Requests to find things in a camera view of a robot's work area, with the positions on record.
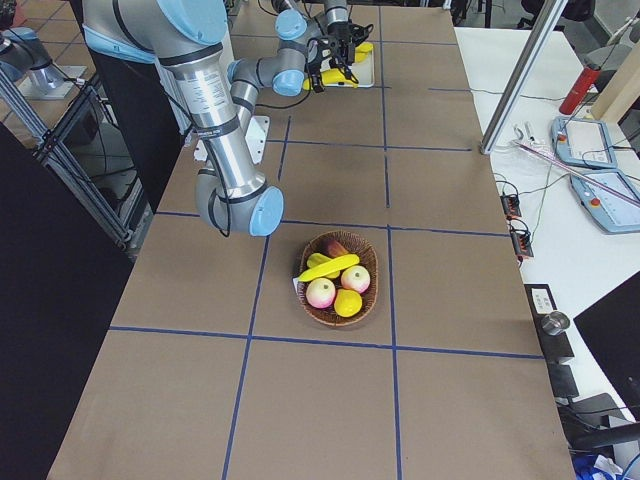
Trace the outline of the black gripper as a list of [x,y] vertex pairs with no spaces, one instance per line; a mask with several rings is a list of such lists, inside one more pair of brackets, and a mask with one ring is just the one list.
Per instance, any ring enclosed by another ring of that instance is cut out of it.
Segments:
[[325,91],[321,77],[322,63],[334,56],[337,48],[336,39],[333,36],[312,37],[307,41],[307,73],[310,79],[310,89],[314,93]]
[[333,58],[339,63],[354,63],[360,26],[351,20],[329,25],[330,47]]

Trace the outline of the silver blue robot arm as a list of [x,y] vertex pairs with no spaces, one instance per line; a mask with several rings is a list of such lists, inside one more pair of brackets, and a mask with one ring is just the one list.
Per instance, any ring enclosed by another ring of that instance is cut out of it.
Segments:
[[345,0],[326,0],[324,18],[330,44],[336,52],[336,58],[351,66],[355,62],[357,27],[349,17],[349,8]]
[[92,50],[159,62],[172,73],[212,163],[196,182],[201,218],[224,234],[273,233],[284,198],[251,157],[246,132],[254,106],[262,88],[282,96],[300,94],[314,51],[311,39],[322,32],[339,40],[348,35],[346,2],[327,1],[323,13],[312,19],[305,19],[294,1],[274,2],[277,54],[228,67],[220,63],[228,32],[221,1],[85,1],[82,7],[85,40]]

